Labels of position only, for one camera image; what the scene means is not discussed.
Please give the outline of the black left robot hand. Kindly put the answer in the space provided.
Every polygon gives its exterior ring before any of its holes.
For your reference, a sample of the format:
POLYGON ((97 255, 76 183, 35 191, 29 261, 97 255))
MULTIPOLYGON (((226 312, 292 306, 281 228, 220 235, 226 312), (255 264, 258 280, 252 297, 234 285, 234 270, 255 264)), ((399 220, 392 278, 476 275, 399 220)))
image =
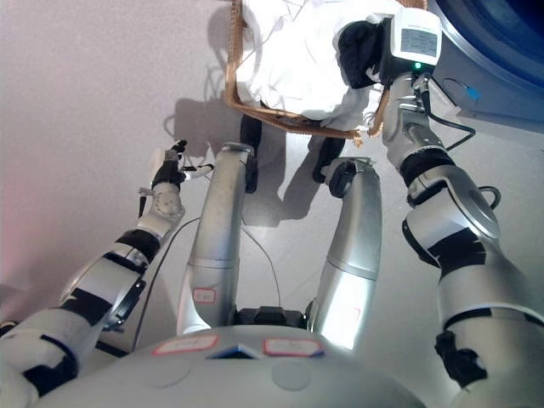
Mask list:
POLYGON ((208 175, 214 169, 214 165, 211 163, 197 166, 184 165, 186 145, 187 141, 181 139, 170 149, 164 151, 162 163, 151 179, 151 188, 164 183, 179 187, 183 182, 208 175))

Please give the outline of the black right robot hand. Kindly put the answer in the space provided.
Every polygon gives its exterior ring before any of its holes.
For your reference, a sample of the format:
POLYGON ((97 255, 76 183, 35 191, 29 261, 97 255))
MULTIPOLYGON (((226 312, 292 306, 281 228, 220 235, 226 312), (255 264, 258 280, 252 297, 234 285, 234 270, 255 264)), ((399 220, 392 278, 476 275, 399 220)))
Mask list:
POLYGON ((400 8, 378 25, 381 44, 373 73, 383 86, 404 74, 429 74, 439 62, 443 30, 438 15, 421 8, 400 8))

